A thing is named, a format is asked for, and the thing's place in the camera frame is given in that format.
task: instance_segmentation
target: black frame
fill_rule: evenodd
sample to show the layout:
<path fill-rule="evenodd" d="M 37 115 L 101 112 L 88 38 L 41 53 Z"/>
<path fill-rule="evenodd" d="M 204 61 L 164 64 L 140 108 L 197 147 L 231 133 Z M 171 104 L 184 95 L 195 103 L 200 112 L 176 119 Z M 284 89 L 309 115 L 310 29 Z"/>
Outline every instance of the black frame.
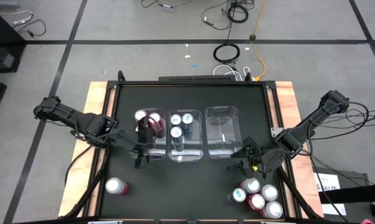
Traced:
<path fill-rule="evenodd" d="M 275 111 L 277 115 L 277 120 L 278 120 L 278 125 L 279 127 L 283 127 L 283 120 L 282 120 L 282 113 L 280 111 L 280 104 L 278 101 L 278 96 L 277 96 L 277 89 L 276 89 L 276 84 L 274 81 L 267 81 L 267 82 L 251 82 L 250 80 L 247 80 L 246 82 L 179 82 L 179 81 L 168 81 L 168 82 L 157 82 L 157 81 L 150 81 L 150 82 L 127 82 L 123 80 L 118 80 L 118 81 L 108 81 L 107 82 L 107 90 L 106 90 L 106 95 L 105 95 L 105 101 L 103 104 L 103 109 L 102 109 L 102 114 L 105 114 L 107 112 L 108 104 L 110 101 L 110 92 L 112 88 L 115 87 L 115 99 L 114 99 L 114 105 L 112 108 L 112 118 L 115 118 L 116 110 L 118 108 L 118 97 L 120 95 L 120 91 L 123 86 L 158 86 L 158 85 L 179 85 L 179 86 L 251 86 L 251 85 L 262 85 L 263 86 L 263 93 L 265 96 L 265 102 L 266 102 L 266 107 L 267 107 L 267 112 L 268 112 L 268 121 L 269 121 L 269 126 L 271 128 L 274 128 L 273 126 L 273 118 L 272 114 L 270 111 L 270 104 L 269 104 L 269 98 L 268 98 L 268 91 L 267 88 L 270 88 L 272 91 L 272 96 L 273 96 L 273 101 L 275 103 Z M 93 157 L 93 162 L 91 166 L 91 173 L 90 173 L 90 179 L 89 179 L 89 184 L 93 180 L 93 174 L 94 170 L 97 169 L 97 164 L 98 164 L 98 155 L 99 155 L 100 150 L 95 149 L 95 154 Z M 290 180 L 294 183 L 294 175 L 293 175 L 293 170 L 292 170 L 292 164 L 291 161 L 286 159 L 286 169 L 287 169 L 287 174 L 290 178 Z M 97 201 L 96 201 L 96 206 L 95 206 L 95 216 L 99 217 L 100 216 L 100 210 L 102 207 L 102 194 L 104 191 L 104 182 L 105 182 L 105 175 L 102 177 L 102 180 L 99 183 L 99 192 L 97 196 Z M 284 219 L 290 218 L 290 213 L 288 210 L 288 205 L 287 205 L 287 198 L 286 198 L 286 190 L 285 190 L 285 185 L 283 180 L 277 175 L 277 182 L 278 182 L 278 189 L 280 191 L 280 201 L 282 203 L 283 210 L 285 211 L 283 214 Z M 87 203 L 84 206 L 83 210 L 83 217 L 88 215 L 88 206 L 90 205 L 90 200 L 87 201 Z M 295 210 L 295 214 L 297 218 L 301 218 L 301 210 L 300 207 L 297 204 L 297 201 L 295 198 L 293 199 L 293 206 Z"/>

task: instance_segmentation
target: white cable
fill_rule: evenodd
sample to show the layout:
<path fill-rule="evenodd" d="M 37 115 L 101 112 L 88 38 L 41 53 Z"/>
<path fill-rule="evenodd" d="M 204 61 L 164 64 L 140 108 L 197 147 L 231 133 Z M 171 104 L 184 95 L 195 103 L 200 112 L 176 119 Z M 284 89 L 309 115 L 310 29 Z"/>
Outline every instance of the white cable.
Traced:
<path fill-rule="evenodd" d="M 13 21 L 14 25 L 18 25 L 18 24 L 26 23 L 29 19 L 31 19 L 32 18 L 32 12 L 31 11 L 20 11 L 20 12 L 13 12 L 13 13 L 3 13 L 3 12 L 0 12 L 0 15 L 10 16 L 10 15 L 16 15 L 16 14 L 25 13 L 25 12 L 28 12 L 30 14 L 30 16 L 27 17 L 27 18 L 25 18 L 25 19 L 21 19 L 19 21 Z"/>
<path fill-rule="evenodd" d="M 239 77 L 240 77 L 240 80 L 243 81 L 243 76 L 242 76 L 242 74 L 241 74 L 240 72 L 238 72 L 238 71 L 233 70 L 233 68 L 230 67 L 230 66 L 228 66 L 228 65 L 218 65 L 217 67 L 214 68 L 214 71 L 212 71 L 212 75 L 215 75 L 215 71 L 216 71 L 217 68 L 219 68 L 219 67 L 227 67 L 227 68 L 230 69 L 230 72 L 227 72 L 227 73 L 224 74 L 224 75 L 228 75 L 228 74 L 230 74 L 230 73 L 233 73 L 233 75 L 235 75 L 235 79 L 236 79 L 236 81 L 237 81 L 236 74 L 238 74 Z M 249 68 L 249 67 L 244 67 L 244 68 L 243 68 L 244 75 L 247 76 L 247 74 L 246 74 L 246 72 L 245 72 L 245 69 L 249 69 L 249 72 L 250 72 L 250 68 Z"/>

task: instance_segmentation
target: black table surface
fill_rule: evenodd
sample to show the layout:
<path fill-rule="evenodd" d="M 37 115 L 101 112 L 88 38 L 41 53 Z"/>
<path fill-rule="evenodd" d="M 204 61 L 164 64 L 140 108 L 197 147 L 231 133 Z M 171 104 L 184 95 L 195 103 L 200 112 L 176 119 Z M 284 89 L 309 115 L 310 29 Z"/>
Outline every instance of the black table surface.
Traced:
<path fill-rule="evenodd" d="M 126 133 L 133 133 L 133 112 L 141 108 L 199 110 L 212 106 L 235 106 L 239 110 L 242 139 L 254 138 L 260 146 L 272 142 L 270 119 L 263 85 L 252 86 L 123 86 L 115 118 Z M 238 187 L 243 175 L 227 171 L 238 159 L 211 159 L 206 151 L 206 126 L 202 123 L 204 155 L 198 162 L 178 164 L 168 158 L 134 169 L 134 159 L 122 148 L 112 148 L 107 177 L 128 183 L 127 195 L 103 191 L 99 215 L 103 218 L 135 219 L 260 219 L 245 203 L 231 204 L 227 194 Z M 276 173 L 261 185 L 277 187 Z"/>

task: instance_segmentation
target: black floor stripe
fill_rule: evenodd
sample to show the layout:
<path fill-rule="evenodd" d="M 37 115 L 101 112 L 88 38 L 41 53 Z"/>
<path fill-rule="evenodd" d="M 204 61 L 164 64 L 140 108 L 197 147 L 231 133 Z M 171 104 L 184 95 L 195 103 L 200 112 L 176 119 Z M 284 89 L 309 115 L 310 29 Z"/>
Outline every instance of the black floor stripe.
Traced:
<path fill-rule="evenodd" d="M 80 24 L 82 14 L 83 14 L 83 11 L 84 11 L 86 5 L 87 5 L 87 0 L 82 0 L 81 5 L 80 5 L 80 9 L 78 10 L 78 14 L 76 16 L 76 19 L 74 21 L 74 25 L 72 27 L 72 31 L 70 33 L 69 43 L 66 45 L 63 56 L 62 56 L 62 59 L 60 60 L 60 64 L 59 64 L 59 67 L 57 69 L 56 76 L 55 76 L 53 84 L 52 84 L 52 88 L 50 89 L 50 92 L 49 92 L 49 96 L 52 96 L 52 95 L 56 94 L 57 87 L 59 86 L 60 79 L 62 78 L 62 75 L 63 75 L 65 64 L 67 63 L 67 59 L 70 55 L 72 40 L 74 40 L 74 38 L 75 38 L 75 35 L 77 33 L 77 29 L 78 29 L 78 26 Z M 31 171 L 32 163 L 34 162 L 34 158 L 36 156 L 38 146 L 39 146 L 39 142 L 40 142 L 40 139 L 41 139 L 42 134 L 44 132 L 44 128 L 45 128 L 45 124 L 40 122 L 38 124 L 38 128 L 37 128 L 37 131 L 34 135 L 34 138 L 32 140 L 30 150 L 28 152 L 26 161 L 25 161 L 24 166 L 23 166 L 23 170 L 21 171 L 19 181 L 16 185 L 16 189 L 13 193 L 12 200 L 11 200 L 11 203 L 9 205 L 9 208 L 7 209 L 7 212 L 6 212 L 3 223 L 12 223 L 12 221 L 13 221 L 14 215 L 16 214 L 17 206 L 19 205 L 19 202 L 20 202 L 20 199 L 21 199 L 21 195 L 23 193 L 24 187 L 26 186 L 26 182 L 27 182 L 28 176 L 29 176 L 30 171 Z"/>
<path fill-rule="evenodd" d="M 349 3 L 351 4 L 351 7 L 352 7 L 352 9 L 355 13 L 355 16 L 356 16 L 358 22 L 359 22 L 359 25 L 361 26 L 361 28 L 363 30 L 364 36 L 369 41 L 370 48 L 371 48 L 371 50 L 373 52 L 373 55 L 374 55 L 374 58 L 375 58 L 375 41 L 373 41 L 372 35 L 370 34 L 369 29 L 366 26 L 366 23 L 364 22 L 363 17 L 361 15 L 355 1 L 349 0 Z"/>
<path fill-rule="evenodd" d="M 28 40 L 27 44 L 143 45 L 143 44 L 223 44 L 225 40 Z M 228 40 L 232 44 L 250 44 L 250 40 Z M 368 40 L 256 40 L 255 44 L 368 44 Z"/>

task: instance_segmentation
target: clear plastic bin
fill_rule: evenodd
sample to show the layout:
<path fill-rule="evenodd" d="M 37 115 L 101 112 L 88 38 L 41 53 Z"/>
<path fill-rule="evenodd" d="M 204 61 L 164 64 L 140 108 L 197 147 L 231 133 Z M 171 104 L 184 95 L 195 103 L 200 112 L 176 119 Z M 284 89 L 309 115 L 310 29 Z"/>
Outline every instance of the clear plastic bin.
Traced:
<path fill-rule="evenodd" d="M 239 111 L 234 106 L 206 109 L 207 147 L 211 159 L 227 159 L 242 149 Z"/>
<path fill-rule="evenodd" d="M 142 108 L 134 111 L 133 113 L 133 129 L 138 132 L 138 121 L 143 117 L 149 117 L 149 122 L 152 128 L 157 132 L 157 139 L 154 144 L 145 147 L 144 155 L 149 156 L 150 160 L 161 160 L 165 159 L 167 151 L 167 125 L 166 125 L 166 113 L 162 108 Z M 138 157 L 136 151 L 130 151 L 130 155 L 133 158 Z"/>
<path fill-rule="evenodd" d="M 197 162 L 203 155 L 201 112 L 174 110 L 168 119 L 168 157 L 174 162 Z"/>

